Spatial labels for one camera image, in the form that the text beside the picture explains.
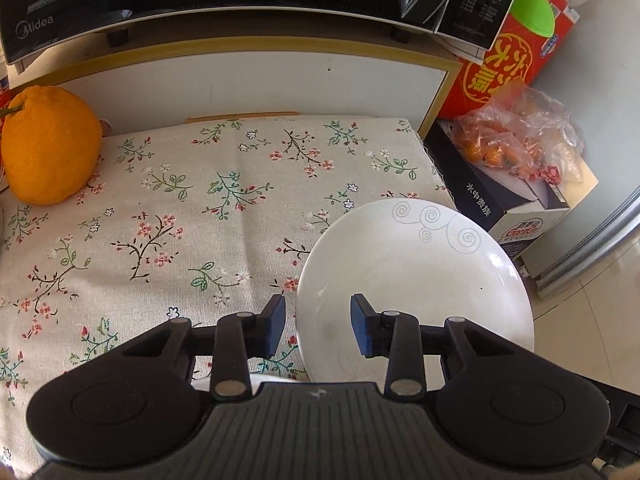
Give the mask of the white swirl plate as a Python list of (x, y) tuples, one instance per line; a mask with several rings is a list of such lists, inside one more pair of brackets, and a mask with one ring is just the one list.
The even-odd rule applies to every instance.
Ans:
[(461, 316), (532, 350), (532, 308), (518, 270), (475, 222), (426, 200), (386, 198), (336, 220), (311, 249), (299, 279), (295, 326), (313, 382), (376, 382), (383, 358), (361, 355), (350, 298), (423, 325)]

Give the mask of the white deep bowl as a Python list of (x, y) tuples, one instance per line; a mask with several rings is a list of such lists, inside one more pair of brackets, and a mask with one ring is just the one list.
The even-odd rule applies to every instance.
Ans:
[(244, 385), (239, 379), (226, 379), (215, 385), (214, 393), (221, 394), (225, 398), (234, 398), (251, 391), (255, 394), (265, 382), (295, 382), (295, 379), (265, 374), (250, 373), (250, 387)]

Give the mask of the floral tablecloth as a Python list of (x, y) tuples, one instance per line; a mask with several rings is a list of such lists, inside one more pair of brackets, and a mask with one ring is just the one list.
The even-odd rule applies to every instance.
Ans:
[(46, 382), (171, 318), (210, 325), (296, 298), (314, 244), (382, 198), (451, 197), (402, 118), (214, 120), (109, 136), (63, 203), (1, 196), (1, 463), (41, 464)]

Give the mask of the black white Ganten carton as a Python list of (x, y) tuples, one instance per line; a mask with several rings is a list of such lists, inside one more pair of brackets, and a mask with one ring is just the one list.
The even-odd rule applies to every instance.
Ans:
[(446, 188), (458, 208), (479, 224), (512, 259), (550, 231), (598, 185), (585, 162), (582, 180), (552, 185), (527, 183), (504, 171), (467, 162), (450, 140), (450, 122), (434, 122), (424, 139)]

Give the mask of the plastic bag of small oranges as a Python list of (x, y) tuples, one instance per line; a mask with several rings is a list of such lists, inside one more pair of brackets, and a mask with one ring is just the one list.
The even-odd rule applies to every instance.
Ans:
[(472, 165), (523, 181), (579, 182), (585, 144), (570, 111), (521, 79), (452, 122), (450, 139)]

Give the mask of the white gold-trimmed cabinet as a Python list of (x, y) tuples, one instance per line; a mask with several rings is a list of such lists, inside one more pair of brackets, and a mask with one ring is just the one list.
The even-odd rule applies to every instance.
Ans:
[(58, 84), (114, 133), (268, 115), (406, 118), (430, 128), (460, 64), (431, 39), (230, 36), (102, 53), (89, 40), (53, 48), (12, 86)]

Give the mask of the large orange citrus on table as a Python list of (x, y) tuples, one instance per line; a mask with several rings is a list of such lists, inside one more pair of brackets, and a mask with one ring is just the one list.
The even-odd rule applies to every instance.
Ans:
[(78, 193), (96, 170), (101, 144), (98, 116), (64, 88), (30, 86), (4, 112), (6, 180), (29, 205), (55, 205)]

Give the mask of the silver refrigerator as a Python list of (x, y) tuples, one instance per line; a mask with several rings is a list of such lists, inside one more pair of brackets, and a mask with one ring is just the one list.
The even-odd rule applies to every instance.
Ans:
[(582, 159), (598, 183), (523, 252), (537, 292), (562, 292), (639, 225), (639, 0), (588, 0), (537, 89), (582, 130)]

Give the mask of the red gift box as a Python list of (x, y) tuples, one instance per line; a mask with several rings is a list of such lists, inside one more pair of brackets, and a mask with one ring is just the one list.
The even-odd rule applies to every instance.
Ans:
[(578, 20), (565, 0), (534, 0), (524, 22), (511, 12), (480, 62), (464, 60), (439, 111), (451, 120), (484, 106), (504, 84), (521, 79), (530, 84), (559, 49)]

